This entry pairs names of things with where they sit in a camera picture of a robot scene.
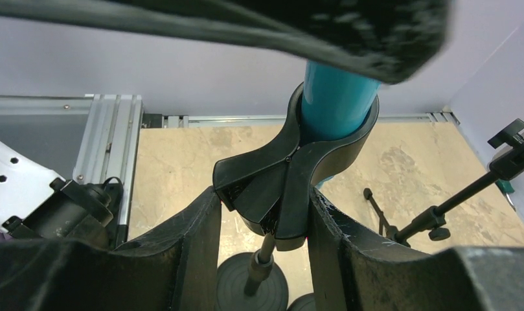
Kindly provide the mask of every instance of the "marble floor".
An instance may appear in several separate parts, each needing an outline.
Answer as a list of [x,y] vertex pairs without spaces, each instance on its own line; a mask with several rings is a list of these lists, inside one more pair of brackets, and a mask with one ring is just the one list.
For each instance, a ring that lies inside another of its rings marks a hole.
[[[280,126],[141,130],[130,219],[134,238],[186,207],[212,183],[214,163],[266,144]],[[450,123],[378,123],[355,163],[321,191],[344,213],[377,231],[378,218],[363,198],[370,187],[390,222],[399,228],[419,212],[485,173]],[[524,246],[524,225],[498,188],[491,186],[447,214],[451,238],[414,236],[413,248],[435,253],[454,245]],[[262,237],[237,213],[222,213],[218,263],[255,251]],[[290,301],[313,291],[307,247],[275,254]]]

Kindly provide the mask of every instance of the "round stand base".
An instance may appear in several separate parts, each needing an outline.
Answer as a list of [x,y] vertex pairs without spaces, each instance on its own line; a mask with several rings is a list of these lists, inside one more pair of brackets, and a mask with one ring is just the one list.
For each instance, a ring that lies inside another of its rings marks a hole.
[[276,264],[273,264],[269,278],[262,282],[256,294],[252,297],[245,295],[244,286],[248,279],[251,256],[252,253],[234,255],[218,268],[215,311],[286,311],[288,285]]
[[316,311],[315,296],[313,293],[306,294],[292,302],[287,311]]

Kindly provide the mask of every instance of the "lavender wall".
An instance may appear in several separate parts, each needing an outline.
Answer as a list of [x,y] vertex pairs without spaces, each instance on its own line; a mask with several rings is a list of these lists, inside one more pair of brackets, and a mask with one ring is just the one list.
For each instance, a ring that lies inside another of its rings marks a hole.
[[[382,113],[439,111],[524,20],[524,0],[457,0],[446,49],[380,91]],[[0,18],[0,94],[141,94],[148,111],[284,114],[305,61],[280,52]]]
[[[454,96],[451,108],[480,159],[489,162],[496,151],[487,140],[514,119],[524,120],[524,22]],[[524,173],[512,185],[524,220]]]

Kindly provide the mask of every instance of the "metal frame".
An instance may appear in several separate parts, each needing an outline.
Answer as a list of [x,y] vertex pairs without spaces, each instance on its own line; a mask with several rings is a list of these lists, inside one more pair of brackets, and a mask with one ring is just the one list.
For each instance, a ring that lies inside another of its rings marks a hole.
[[88,115],[89,97],[0,96],[0,115]]
[[84,131],[73,179],[79,183],[102,183],[118,177],[124,195],[118,224],[130,222],[131,197],[143,114],[138,95],[95,95]]
[[[283,125],[285,118],[285,115],[167,116],[165,117],[165,128]],[[450,112],[380,115],[378,122],[452,122],[458,124],[456,117]]]

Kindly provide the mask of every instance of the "black bracket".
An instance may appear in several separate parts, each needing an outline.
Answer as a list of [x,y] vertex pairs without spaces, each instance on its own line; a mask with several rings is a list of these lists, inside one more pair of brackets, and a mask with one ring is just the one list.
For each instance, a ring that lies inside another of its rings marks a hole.
[[353,163],[378,117],[376,97],[363,124],[351,135],[301,146],[302,91],[300,84],[290,98],[284,126],[272,141],[218,161],[212,175],[227,208],[237,210],[255,233],[274,233],[279,251],[304,244],[311,187]]
[[[410,236],[404,237],[402,235],[402,232],[404,231],[400,231],[397,228],[397,226],[389,224],[389,222],[383,214],[383,211],[376,203],[376,200],[374,199],[374,195],[370,188],[365,188],[365,190],[363,191],[363,196],[365,197],[365,200],[370,201],[372,208],[376,211],[376,214],[378,215],[378,234],[410,248],[411,245],[407,242],[407,239]],[[430,232],[428,233],[429,239],[432,241],[441,241],[449,238],[451,235],[449,229],[442,227],[443,225],[447,224],[447,221],[445,220],[445,215],[437,215],[435,212],[436,208],[436,206],[431,206],[424,212],[420,213],[415,219],[413,219],[411,225],[415,226],[416,228],[419,228],[417,232],[430,230]]]
[[495,149],[502,144],[512,147],[488,165],[488,169],[499,179],[512,180],[524,172],[524,137],[519,134],[523,129],[524,122],[516,119],[488,141]]
[[10,217],[3,223],[8,234],[17,239],[79,238],[100,248],[114,249],[126,241],[113,215],[120,211],[122,185],[79,185],[73,180],[56,178],[54,190],[25,219]]

